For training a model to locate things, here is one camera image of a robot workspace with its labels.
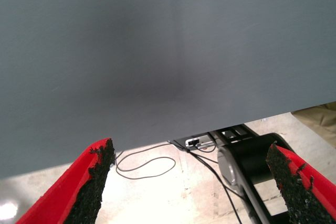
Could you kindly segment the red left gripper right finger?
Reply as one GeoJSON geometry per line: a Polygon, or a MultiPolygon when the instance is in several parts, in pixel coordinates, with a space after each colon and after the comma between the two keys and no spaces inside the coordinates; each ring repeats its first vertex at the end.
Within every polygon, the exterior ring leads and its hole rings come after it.
{"type": "Polygon", "coordinates": [[[272,144],[267,164],[290,223],[335,223],[335,184],[296,153],[272,144]]]}

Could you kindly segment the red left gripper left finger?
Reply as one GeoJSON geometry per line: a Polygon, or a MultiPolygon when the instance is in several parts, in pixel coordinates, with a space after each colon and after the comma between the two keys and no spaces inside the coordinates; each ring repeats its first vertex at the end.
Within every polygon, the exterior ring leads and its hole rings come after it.
{"type": "Polygon", "coordinates": [[[112,139],[91,144],[17,223],[95,223],[114,163],[112,139]]]}

